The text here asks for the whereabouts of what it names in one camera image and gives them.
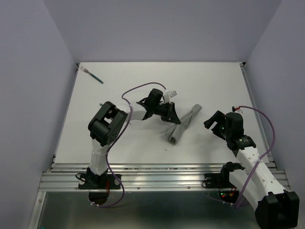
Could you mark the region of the grey cloth napkin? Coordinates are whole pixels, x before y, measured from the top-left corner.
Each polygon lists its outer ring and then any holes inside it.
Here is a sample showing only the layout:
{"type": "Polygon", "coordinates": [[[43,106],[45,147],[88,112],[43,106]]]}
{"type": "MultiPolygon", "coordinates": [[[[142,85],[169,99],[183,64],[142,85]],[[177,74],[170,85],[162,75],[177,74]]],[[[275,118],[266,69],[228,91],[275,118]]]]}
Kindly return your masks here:
{"type": "Polygon", "coordinates": [[[176,145],[179,142],[183,133],[190,125],[191,121],[197,116],[197,114],[201,110],[202,106],[199,104],[195,104],[189,112],[182,116],[180,124],[174,124],[165,131],[164,136],[171,145],[176,145]]]}

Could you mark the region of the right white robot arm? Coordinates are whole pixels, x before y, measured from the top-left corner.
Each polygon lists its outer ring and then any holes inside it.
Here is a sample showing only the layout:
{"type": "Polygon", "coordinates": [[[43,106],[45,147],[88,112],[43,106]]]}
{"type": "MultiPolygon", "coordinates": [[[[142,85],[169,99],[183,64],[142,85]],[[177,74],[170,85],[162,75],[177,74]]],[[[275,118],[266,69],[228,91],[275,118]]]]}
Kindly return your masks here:
{"type": "Polygon", "coordinates": [[[244,197],[252,206],[258,226],[262,229],[289,229],[298,224],[300,200],[288,191],[260,158],[255,142],[244,134],[244,120],[235,112],[216,111],[204,127],[223,139],[238,160],[227,162],[220,173],[206,173],[205,188],[235,188],[236,192],[219,193],[222,202],[241,205],[244,197]]]}

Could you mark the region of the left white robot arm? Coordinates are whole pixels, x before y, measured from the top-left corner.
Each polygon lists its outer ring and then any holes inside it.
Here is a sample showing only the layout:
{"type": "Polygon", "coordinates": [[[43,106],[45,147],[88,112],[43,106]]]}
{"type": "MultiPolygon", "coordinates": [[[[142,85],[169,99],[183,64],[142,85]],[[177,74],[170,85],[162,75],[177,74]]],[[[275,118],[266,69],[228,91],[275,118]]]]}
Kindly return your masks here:
{"type": "Polygon", "coordinates": [[[92,154],[81,181],[96,188],[105,185],[108,153],[111,145],[116,143],[122,135],[124,124],[133,120],[146,120],[153,115],[158,115],[164,122],[180,124],[175,103],[171,102],[171,98],[176,95],[176,91],[163,93],[161,90],[153,88],[146,98],[128,106],[117,107],[109,101],[105,102],[88,124],[92,154]]]}

